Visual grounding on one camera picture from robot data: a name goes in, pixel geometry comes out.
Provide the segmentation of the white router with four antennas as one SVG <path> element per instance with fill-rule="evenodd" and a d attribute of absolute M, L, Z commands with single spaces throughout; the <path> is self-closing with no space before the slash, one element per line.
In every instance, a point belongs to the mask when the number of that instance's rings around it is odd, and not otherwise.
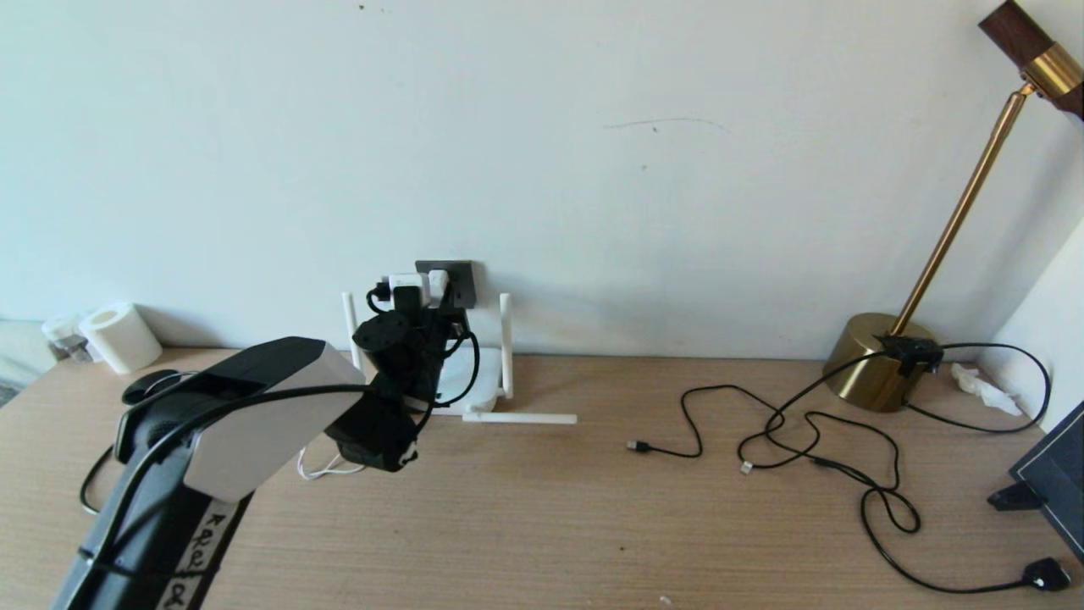
<path fill-rule="evenodd" d="M 512 399 L 514 374 L 512 374 L 512 295 L 499 295 L 501 317 L 501 347 L 480 348 L 481 364 L 478 378 L 472 390 L 449 407 L 434 410 L 436 414 L 449 414 L 463 421 L 485 421 L 486 424 L 559 424 L 575 425 L 576 414 L 568 413 L 522 413 L 496 412 L 499 399 Z M 472 379 L 472 347 L 462 347 L 453 354 L 441 371 L 438 390 L 453 397 L 463 391 Z"/>

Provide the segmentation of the black round desk grommet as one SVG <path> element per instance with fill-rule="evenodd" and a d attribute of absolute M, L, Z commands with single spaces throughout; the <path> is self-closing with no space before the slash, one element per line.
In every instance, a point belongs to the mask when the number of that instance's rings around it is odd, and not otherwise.
<path fill-rule="evenodd" d="M 121 402 L 125 406 L 132 407 L 147 398 L 158 394 L 159 391 L 170 389 L 185 378 L 185 375 L 178 369 L 156 369 L 144 374 L 125 387 L 121 393 Z"/>

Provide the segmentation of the white toilet paper roll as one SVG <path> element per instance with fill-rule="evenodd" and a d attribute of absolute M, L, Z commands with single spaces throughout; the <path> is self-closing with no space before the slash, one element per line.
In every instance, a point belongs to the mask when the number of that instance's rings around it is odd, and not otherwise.
<path fill-rule="evenodd" d="M 155 363 L 163 345 L 133 302 L 116 302 L 93 310 L 78 328 L 116 374 L 131 374 Z"/>

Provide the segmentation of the small clear jar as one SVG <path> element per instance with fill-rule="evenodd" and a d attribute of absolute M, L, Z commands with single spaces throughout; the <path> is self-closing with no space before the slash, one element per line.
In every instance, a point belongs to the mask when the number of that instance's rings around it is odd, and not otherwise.
<path fill-rule="evenodd" d="M 92 363 L 89 341 L 79 330 L 79 320 L 74 315 L 50 317 L 40 327 L 47 343 L 59 362 L 73 359 L 78 363 Z"/>

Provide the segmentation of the brass desk lamp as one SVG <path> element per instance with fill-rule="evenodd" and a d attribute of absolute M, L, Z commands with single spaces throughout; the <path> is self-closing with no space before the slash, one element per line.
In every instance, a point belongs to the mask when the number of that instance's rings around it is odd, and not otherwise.
<path fill-rule="evenodd" d="M 859 313 L 850 317 L 833 348 L 833 354 L 824 363 L 823 374 L 828 389 L 849 404 L 867 412 L 901 412 L 924 375 L 933 374 L 933 369 L 919 368 L 909 378 L 899 377 L 894 367 L 896 363 L 882 355 L 882 343 L 874 335 L 918 336 L 934 340 L 932 332 L 914 324 L 913 319 L 986 185 L 988 176 L 998 161 L 1005 142 L 1025 107 L 1025 101 L 1042 98 L 1084 126 L 1084 66 L 1046 33 L 1037 20 L 1019 4 L 1019 0 L 1003 0 L 999 7 L 980 20 L 978 27 L 1014 62 L 1022 85 L 1006 99 L 960 199 L 949 216 L 949 223 L 938 237 L 899 313 Z"/>

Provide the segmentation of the crumpled white tissue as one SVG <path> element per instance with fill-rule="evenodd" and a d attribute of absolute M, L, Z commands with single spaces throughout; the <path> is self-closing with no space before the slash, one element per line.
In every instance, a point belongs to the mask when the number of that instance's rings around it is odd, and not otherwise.
<path fill-rule="evenodd" d="M 1015 401 L 1014 395 L 1002 391 L 997 386 L 981 379 L 979 369 L 969 368 L 960 363 L 952 363 L 949 373 L 965 394 L 978 397 L 984 405 L 1011 416 L 1022 416 L 1023 412 Z"/>

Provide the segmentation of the black clip stand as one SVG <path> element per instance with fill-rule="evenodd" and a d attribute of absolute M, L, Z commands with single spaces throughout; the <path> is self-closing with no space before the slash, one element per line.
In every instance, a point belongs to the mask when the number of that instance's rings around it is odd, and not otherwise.
<path fill-rule="evenodd" d="M 1018 481 L 988 496 L 988 505 L 998 511 L 1032 511 L 1044 507 L 1046 498 L 1025 481 Z"/>

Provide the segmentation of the dark teal patterned board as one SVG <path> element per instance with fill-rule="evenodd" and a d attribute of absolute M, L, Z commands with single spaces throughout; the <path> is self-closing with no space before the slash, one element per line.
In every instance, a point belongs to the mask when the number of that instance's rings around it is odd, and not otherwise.
<path fill-rule="evenodd" d="M 1084 564 L 1084 401 L 1031 447 L 1008 473 L 1043 499 L 1040 511 Z"/>

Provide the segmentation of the grey wall socket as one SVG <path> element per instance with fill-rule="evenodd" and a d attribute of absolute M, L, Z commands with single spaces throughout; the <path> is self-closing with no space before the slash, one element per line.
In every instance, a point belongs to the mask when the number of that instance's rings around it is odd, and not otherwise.
<path fill-rule="evenodd" d="M 427 274 L 427 271 L 434 268 L 444 268 L 449 271 L 451 283 L 454 283 L 462 294 L 461 303 L 465 309 L 476 308 L 478 294 L 473 260 L 417 260 L 415 262 L 415 270 L 418 273 Z"/>

